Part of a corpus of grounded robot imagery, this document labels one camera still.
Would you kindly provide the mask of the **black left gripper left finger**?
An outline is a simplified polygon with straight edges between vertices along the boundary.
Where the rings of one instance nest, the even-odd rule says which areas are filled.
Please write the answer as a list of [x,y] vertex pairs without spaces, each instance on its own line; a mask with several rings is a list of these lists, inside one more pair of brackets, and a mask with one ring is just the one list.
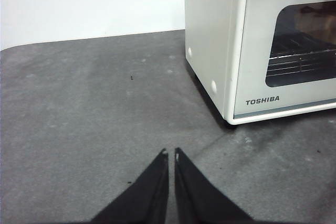
[[169,197],[169,161],[162,149],[149,166],[91,223],[165,223]]

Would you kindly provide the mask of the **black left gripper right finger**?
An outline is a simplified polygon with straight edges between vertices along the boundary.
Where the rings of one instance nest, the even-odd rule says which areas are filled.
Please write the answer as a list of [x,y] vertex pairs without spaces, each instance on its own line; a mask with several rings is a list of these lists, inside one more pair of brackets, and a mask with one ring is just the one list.
[[175,149],[174,171],[179,223],[252,223],[252,217],[213,186],[181,148]]

